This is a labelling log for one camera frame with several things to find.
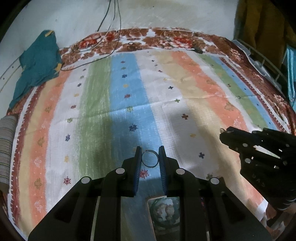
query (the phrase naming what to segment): bed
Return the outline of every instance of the bed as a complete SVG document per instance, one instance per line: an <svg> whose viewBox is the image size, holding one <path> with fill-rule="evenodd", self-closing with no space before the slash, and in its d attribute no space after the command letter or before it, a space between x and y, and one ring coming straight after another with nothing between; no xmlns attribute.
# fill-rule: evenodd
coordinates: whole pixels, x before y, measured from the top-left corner
<svg viewBox="0 0 296 241"><path fill-rule="evenodd" d="M274 239L283 232L295 206L268 227L277 212L239 174L238 154L220 143L219 130L295 134L295 112L234 43L186 29L133 28L94 33L60 53L59 76L8 113L19 120L7 214L24 239L83 176L105 176L138 145L164 145L199 178L223 177ZM147 200L160 196L159 167L142 165L136 197L122 199L123 240L155 239Z"/></svg>

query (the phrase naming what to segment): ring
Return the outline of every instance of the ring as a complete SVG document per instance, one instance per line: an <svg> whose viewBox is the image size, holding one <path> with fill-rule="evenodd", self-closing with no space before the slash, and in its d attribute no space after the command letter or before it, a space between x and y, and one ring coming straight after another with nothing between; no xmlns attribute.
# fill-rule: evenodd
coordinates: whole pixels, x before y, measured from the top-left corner
<svg viewBox="0 0 296 241"><path fill-rule="evenodd" d="M143 162L143 155L144 155L146 152L151 152L151 153L153 153L154 155L156 155L156 157L157 157L157 163L156 163L154 166L147 166L147 165ZM146 167L151 167L151 168L156 167L157 164L158 164L158 162L159 162L158 154L157 154L157 152L154 151L154 150L146 150L146 151L144 151L143 154L142 154L142 159L141 159L141 160L142 160L142 163L143 163Z"/></svg>

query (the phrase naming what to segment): striped pillow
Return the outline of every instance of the striped pillow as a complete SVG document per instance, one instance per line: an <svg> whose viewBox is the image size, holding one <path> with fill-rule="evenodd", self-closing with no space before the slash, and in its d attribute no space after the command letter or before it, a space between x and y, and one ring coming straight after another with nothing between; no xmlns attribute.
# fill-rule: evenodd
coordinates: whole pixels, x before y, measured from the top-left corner
<svg viewBox="0 0 296 241"><path fill-rule="evenodd" d="M0 120L0 190L8 193L12 143L15 137L17 118L8 115Z"/></svg>

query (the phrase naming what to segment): white wall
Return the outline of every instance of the white wall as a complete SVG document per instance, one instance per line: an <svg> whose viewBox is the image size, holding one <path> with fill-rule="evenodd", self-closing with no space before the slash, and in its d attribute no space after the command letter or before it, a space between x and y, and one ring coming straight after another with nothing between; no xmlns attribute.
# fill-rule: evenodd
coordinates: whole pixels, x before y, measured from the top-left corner
<svg viewBox="0 0 296 241"><path fill-rule="evenodd" d="M230 40L237 3L238 0L119 0L122 28L183 27ZM95 32L108 4L108 0L32 0L0 43L0 75L45 29L55 31L59 47L69 46ZM107 30L112 21L113 6L112 3L101 31ZM112 28L119 29L118 15ZM6 113L20 73L21 70L17 71L0 93L0 117Z"/></svg>

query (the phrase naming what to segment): teal cloth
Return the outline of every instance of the teal cloth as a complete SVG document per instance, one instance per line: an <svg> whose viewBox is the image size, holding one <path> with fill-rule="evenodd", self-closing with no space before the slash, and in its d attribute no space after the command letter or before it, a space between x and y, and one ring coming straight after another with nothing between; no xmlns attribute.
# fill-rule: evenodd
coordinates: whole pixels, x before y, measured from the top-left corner
<svg viewBox="0 0 296 241"><path fill-rule="evenodd" d="M296 49L287 45L288 96L293 110L296 111Z"/></svg>
<svg viewBox="0 0 296 241"><path fill-rule="evenodd" d="M13 99L9 108L14 105L34 86L56 78L59 73L55 70L62 63L55 33L45 36L49 30L44 30L32 45L20 56L22 75L15 86Z"/></svg>

